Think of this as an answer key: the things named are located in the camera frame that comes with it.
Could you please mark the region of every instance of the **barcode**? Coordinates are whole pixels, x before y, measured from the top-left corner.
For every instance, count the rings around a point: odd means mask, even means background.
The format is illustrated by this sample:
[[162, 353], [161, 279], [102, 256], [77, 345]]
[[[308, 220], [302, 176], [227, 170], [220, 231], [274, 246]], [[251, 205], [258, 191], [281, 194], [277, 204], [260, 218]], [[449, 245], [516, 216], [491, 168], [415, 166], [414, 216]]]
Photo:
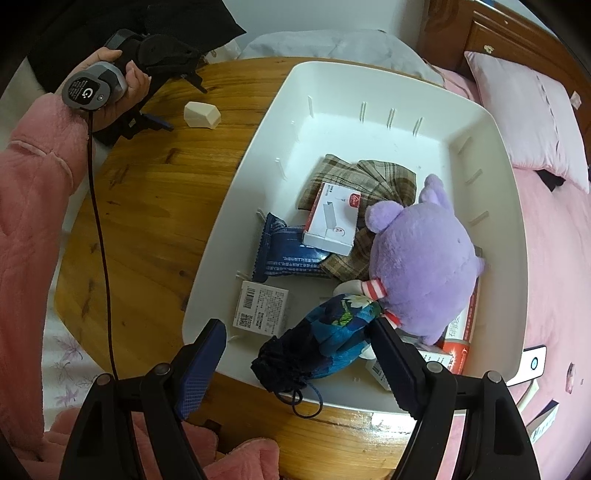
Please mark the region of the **barcode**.
[[371, 370], [373, 370], [376, 375], [379, 375], [380, 377], [382, 376], [382, 369], [380, 368], [379, 363], [375, 362]]
[[241, 327], [250, 328], [252, 325], [252, 315], [241, 313], [240, 318], [238, 319], [238, 325]]
[[242, 306], [248, 310], [252, 308], [252, 302], [255, 300], [255, 292], [254, 288], [246, 287], [246, 297], [244, 297], [244, 303]]

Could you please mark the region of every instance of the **phone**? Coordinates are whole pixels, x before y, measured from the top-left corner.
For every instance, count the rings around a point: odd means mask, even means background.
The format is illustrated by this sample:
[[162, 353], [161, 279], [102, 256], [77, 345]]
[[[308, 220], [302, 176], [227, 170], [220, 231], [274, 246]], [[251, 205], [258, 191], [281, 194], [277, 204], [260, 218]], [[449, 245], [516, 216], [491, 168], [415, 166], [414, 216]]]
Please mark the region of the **phone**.
[[517, 375], [506, 382], [507, 387], [517, 385], [534, 378], [541, 377], [544, 374], [546, 365], [546, 346], [536, 346], [523, 350], [521, 363]]

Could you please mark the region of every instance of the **plaid fabric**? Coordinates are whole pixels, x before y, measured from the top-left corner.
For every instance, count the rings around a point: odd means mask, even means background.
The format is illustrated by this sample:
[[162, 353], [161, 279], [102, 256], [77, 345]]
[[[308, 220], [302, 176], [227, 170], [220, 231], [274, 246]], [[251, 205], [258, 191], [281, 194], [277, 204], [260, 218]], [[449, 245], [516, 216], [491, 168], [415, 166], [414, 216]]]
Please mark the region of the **plaid fabric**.
[[394, 200], [405, 207], [411, 206], [417, 195], [416, 175], [395, 163], [360, 160], [354, 165], [329, 154], [324, 157], [302, 194], [298, 203], [300, 210], [312, 210], [324, 181], [360, 191], [361, 202], [358, 231], [350, 255], [332, 254], [320, 266], [340, 281], [369, 280], [369, 254], [375, 235], [365, 226], [365, 211], [381, 200]]

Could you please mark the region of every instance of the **pink robe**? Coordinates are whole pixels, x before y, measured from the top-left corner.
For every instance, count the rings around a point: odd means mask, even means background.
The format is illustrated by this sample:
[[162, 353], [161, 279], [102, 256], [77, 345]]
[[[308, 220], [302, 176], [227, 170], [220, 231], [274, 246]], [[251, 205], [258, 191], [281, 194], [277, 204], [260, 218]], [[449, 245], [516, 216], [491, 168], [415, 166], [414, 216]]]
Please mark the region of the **pink robe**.
[[[0, 153], [0, 429], [33, 480], [57, 480], [78, 410], [44, 432], [41, 348], [68, 197], [86, 174], [85, 121], [56, 95], [39, 98]], [[148, 480], [160, 479], [142, 415], [134, 416]], [[246, 442], [215, 462], [217, 437], [184, 424], [210, 480], [276, 480], [279, 448]]]

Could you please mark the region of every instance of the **purple plush toy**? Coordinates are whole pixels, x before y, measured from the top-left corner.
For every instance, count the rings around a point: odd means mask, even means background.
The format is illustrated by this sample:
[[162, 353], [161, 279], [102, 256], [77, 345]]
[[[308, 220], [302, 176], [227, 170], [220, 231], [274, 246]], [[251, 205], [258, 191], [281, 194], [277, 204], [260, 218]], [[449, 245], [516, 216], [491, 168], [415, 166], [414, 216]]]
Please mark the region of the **purple plush toy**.
[[417, 204], [404, 208], [378, 202], [367, 209], [365, 223], [376, 233], [371, 280], [343, 283], [335, 295], [356, 293], [378, 300], [396, 327], [434, 344], [466, 307], [484, 269], [443, 183], [429, 175]]

